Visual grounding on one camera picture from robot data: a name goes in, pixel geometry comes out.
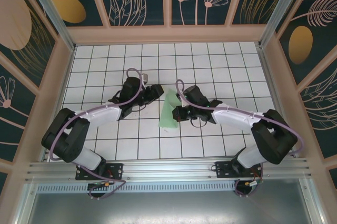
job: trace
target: metal vent grille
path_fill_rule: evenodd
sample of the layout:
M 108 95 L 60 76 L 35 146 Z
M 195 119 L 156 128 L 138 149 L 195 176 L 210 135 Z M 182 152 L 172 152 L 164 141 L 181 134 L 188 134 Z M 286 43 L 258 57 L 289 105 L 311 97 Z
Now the metal vent grille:
M 39 184 L 38 194 L 79 194 L 88 193 L 88 184 Z M 94 191 L 111 191 L 117 186 L 98 188 Z M 187 192 L 187 191 L 232 191 L 234 181 L 210 181 L 210 182 L 128 182 L 117 192 Z

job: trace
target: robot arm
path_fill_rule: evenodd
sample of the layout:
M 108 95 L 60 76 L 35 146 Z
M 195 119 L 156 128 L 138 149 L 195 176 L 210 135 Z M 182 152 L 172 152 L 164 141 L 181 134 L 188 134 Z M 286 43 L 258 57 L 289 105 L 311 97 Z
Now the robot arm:
M 112 99 L 105 103 L 105 107 L 91 113 L 76 118 L 67 127 L 70 133 L 62 132 L 61 137 L 57 141 L 54 153 L 65 162 L 74 162 L 84 166 L 89 170 L 94 171 L 98 175 L 105 173 L 105 159 L 91 150 L 84 147 L 84 141 L 89 127 L 98 127 L 105 123 L 124 119 L 132 112 L 134 106 L 143 106 L 150 104 L 158 99 L 163 93 L 163 88 L 160 85 L 152 85 L 145 87 L 147 76 L 142 76 L 143 82 L 136 77 L 128 77 L 123 84 L 122 90 L 118 91 Z M 109 107 L 109 104 L 121 104 L 130 100 L 142 85 L 142 91 L 131 102 L 126 105 Z M 75 115 L 80 114 L 68 108 L 60 110 L 46 134 L 42 138 L 42 146 L 51 148 L 56 135 L 60 129 Z
M 278 125 L 245 115 L 239 111 L 229 110 L 229 106 L 219 100 L 209 102 L 197 86 L 189 87 L 183 94 L 188 101 L 196 105 L 210 108 L 223 107 L 223 109 L 205 110 L 190 105 L 178 106 L 173 110 L 175 120 L 185 121 L 200 118 L 202 121 L 213 124 L 230 125 L 254 137 L 256 145 L 240 150 L 232 160 L 232 168 L 237 174 L 266 161 L 279 164 L 297 142 L 296 136 Z M 254 114 L 287 125 L 275 110 L 270 109 L 266 113 Z

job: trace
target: green cloth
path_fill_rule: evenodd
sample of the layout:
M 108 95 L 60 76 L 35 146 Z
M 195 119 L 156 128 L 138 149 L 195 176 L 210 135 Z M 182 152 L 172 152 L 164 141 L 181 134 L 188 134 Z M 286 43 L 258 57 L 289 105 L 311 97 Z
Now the green cloth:
M 181 106 L 181 101 L 175 95 L 175 92 L 168 90 L 164 101 L 163 110 L 159 119 L 159 127 L 161 128 L 177 128 L 178 122 L 173 119 L 172 111 L 175 107 Z

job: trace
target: white tiled floor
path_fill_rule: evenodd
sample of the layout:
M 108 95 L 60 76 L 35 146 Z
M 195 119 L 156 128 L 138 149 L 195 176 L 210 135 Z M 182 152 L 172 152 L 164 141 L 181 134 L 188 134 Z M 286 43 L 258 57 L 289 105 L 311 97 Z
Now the white tiled floor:
M 175 90 L 180 78 L 186 87 L 197 84 L 208 99 L 250 111 L 273 108 L 255 45 L 246 42 L 78 47 L 63 107 L 85 110 L 106 102 L 121 89 L 130 67 L 164 90 Z M 107 160 L 125 160 L 233 156 L 253 144 L 250 135 L 227 125 L 195 128 L 185 121 L 178 129 L 159 129 L 164 99 L 125 120 L 90 128 L 85 146 Z

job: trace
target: black mounting bracket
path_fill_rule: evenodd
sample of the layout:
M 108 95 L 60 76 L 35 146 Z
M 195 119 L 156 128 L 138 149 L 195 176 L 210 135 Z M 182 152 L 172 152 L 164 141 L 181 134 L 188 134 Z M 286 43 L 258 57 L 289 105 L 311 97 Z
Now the black mounting bracket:
M 254 165 L 250 169 L 244 169 L 240 174 L 233 170 L 231 161 L 215 162 L 215 165 L 212 166 L 212 171 L 216 172 L 217 178 L 247 178 L 249 180 L 254 177 L 252 170 L 261 176 L 261 164 Z
M 99 178 L 89 174 L 81 167 L 76 166 L 76 180 L 100 180 Z M 122 179 L 123 175 L 123 164 L 106 164 L 105 171 L 102 177 L 111 179 Z

